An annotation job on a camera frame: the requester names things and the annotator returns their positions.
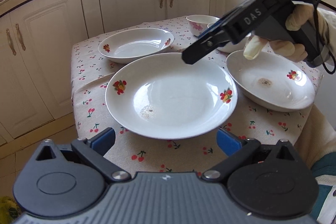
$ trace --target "ribbed gray surface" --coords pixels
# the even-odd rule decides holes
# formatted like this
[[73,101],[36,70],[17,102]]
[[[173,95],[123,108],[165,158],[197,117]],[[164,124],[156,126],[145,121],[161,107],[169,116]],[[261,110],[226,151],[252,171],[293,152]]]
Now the ribbed gray surface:
[[138,173],[116,183],[103,200],[85,213],[64,220],[21,216],[16,224],[312,224],[309,216],[270,221],[248,216],[226,196],[219,184],[194,173]]

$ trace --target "bowl with pink flower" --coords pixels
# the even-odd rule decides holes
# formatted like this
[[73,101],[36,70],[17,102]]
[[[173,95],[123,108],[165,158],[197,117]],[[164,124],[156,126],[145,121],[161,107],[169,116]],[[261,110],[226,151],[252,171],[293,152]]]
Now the bowl with pink flower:
[[208,28],[208,24],[215,23],[218,19],[218,17],[207,15],[187,16],[190,32],[195,36],[199,36]]

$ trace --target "cherry print tablecloth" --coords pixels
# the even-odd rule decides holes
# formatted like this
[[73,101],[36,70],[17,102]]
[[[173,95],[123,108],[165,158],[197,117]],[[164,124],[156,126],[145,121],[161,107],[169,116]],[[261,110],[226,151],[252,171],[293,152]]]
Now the cherry print tablecloth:
[[[168,51],[181,52],[196,40],[189,31],[185,17],[152,23],[142,23],[126,28],[162,28],[172,32],[175,41]],[[116,132],[115,145],[105,158],[127,170],[154,172],[202,172],[226,158],[216,144],[216,130],[184,140],[156,140],[129,132],[110,115],[105,105],[105,89],[113,74],[124,65],[111,62],[98,53],[98,45],[110,32],[76,44],[72,52],[72,99],[79,137],[91,138],[107,127]],[[270,47],[264,51],[271,52]],[[226,57],[218,50],[205,58],[226,68]],[[299,68],[311,79],[317,91],[321,72],[299,63]],[[232,116],[222,125],[239,138],[257,138],[264,144],[275,144],[279,139],[288,139],[293,144],[298,139],[311,107],[282,113],[261,107],[240,91],[238,103]]]

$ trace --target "plate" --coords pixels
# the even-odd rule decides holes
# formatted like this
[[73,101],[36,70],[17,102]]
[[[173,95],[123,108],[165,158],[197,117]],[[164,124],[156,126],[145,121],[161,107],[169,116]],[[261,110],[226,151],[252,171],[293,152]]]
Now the plate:
[[237,104],[230,75],[213,61],[187,65],[179,52],[136,60],[120,69],[105,93],[112,117],[142,136],[176,140],[223,124]]
[[128,64],[155,53],[165,51],[174,41],[174,36],[157,28],[138,28],[116,33],[104,39],[98,51],[111,61]]
[[314,102],[313,84],[294,63],[268,52],[247,60],[243,52],[231,53],[226,65],[232,78],[252,101],[281,112],[304,109]]

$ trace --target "hand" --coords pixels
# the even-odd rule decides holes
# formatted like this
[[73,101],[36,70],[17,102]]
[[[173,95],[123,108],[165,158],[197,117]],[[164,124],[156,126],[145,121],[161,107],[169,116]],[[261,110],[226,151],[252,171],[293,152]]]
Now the hand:
[[[325,12],[330,14],[330,12],[328,11],[318,9],[319,33],[320,35],[322,35],[323,40],[328,42],[329,38],[328,24],[325,20],[325,17],[322,15],[322,13],[325,14]],[[297,31],[307,21],[313,27],[315,27],[313,13],[314,13],[314,7],[312,5],[308,4],[296,5],[293,13],[289,15],[289,17],[286,20],[287,30]],[[300,62],[307,57],[307,52],[305,51],[305,47],[302,44],[293,44],[290,41],[282,41],[282,40],[269,41],[268,39],[261,38],[255,35],[246,44],[244,50],[245,58],[249,60],[255,59],[268,42],[275,54],[284,56],[293,62]]]

